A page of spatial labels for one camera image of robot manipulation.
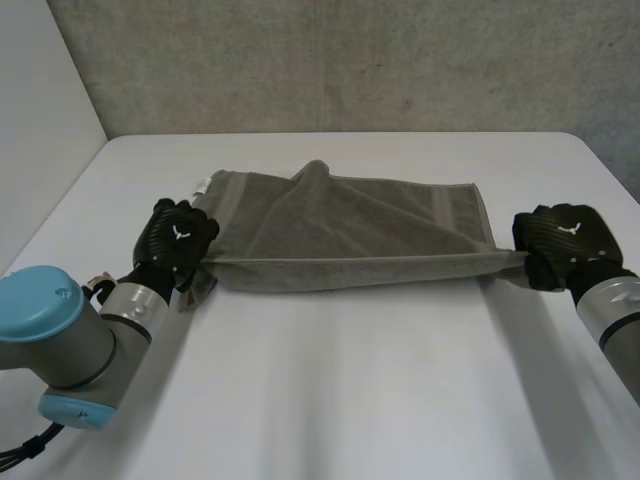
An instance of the gray wall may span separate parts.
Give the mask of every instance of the gray wall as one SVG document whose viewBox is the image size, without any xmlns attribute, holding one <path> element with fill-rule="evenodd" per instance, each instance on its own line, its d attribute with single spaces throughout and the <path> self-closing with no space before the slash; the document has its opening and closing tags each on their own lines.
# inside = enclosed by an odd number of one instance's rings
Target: gray wall
<svg viewBox="0 0 640 480">
<path fill-rule="evenodd" d="M 49 4 L 110 137 L 565 131 L 640 196 L 637 0 Z"/>
</svg>

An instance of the white wall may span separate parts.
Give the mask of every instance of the white wall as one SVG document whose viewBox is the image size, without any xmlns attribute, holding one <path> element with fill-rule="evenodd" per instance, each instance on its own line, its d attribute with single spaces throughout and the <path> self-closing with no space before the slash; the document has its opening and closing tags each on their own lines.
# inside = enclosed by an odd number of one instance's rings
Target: white wall
<svg viewBox="0 0 640 480">
<path fill-rule="evenodd" d="M 0 273 L 105 142 L 46 2 L 1 0 Z"/>
</svg>

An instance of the white table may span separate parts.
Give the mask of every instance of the white table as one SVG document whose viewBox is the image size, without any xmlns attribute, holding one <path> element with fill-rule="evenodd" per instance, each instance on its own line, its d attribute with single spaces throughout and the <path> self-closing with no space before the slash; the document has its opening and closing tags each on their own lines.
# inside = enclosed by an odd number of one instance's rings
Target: white table
<svg viewBox="0 0 640 480">
<path fill-rule="evenodd" d="M 225 168 L 476 182 L 499 246 L 514 214 L 587 203 L 640 271 L 640 207 L 560 133 L 125 137 L 107 144 L 14 263 L 84 282 L 131 267 L 160 197 Z M 0 450 L 43 430 L 44 385 L 0 377 Z M 640 408 L 568 294 L 502 282 L 334 293 L 217 289 L 172 314 L 103 433 L 66 429 L 8 479 L 636 479 Z"/>
</svg>

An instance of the black cable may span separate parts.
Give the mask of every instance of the black cable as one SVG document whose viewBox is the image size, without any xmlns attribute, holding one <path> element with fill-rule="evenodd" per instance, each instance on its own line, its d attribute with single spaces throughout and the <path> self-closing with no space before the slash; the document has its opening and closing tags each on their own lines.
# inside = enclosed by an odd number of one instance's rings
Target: black cable
<svg viewBox="0 0 640 480">
<path fill-rule="evenodd" d="M 44 432 L 30 438 L 24 442 L 21 447 L 0 452 L 0 473 L 6 472 L 28 458 L 35 458 L 40 455 L 44 452 L 47 444 L 53 440 L 63 428 L 63 425 L 52 423 Z"/>
</svg>

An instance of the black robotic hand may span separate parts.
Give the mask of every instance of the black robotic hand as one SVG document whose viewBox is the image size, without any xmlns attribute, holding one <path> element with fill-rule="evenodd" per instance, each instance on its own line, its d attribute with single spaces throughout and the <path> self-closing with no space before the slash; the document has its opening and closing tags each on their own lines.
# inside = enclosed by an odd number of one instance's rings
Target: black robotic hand
<svg viewBox="0 0 640 480">
<path fill-rule="evenodd" d="M 598 278 L 626 272 L 615 238 L 598 212 L 586 205 L 539 206 L 533 213 L 520 213 L 513 237 L 516 250 L 531 253 L 525 270 L 535 290 L 568 287 L 573 292 L 572 283 L 584 278 L 583 272 Z"/>
<path fill-rule="evenodd" d="M 219 232 L 218 222 L 208 219 L 187 200 L 178 204 L 168 198 L 159 200 L 133 250 L 132 274 L 142 270 L 162 272 L 157 275 L 159 281 L 167 279 L 184 292 Z"/>
</svg>

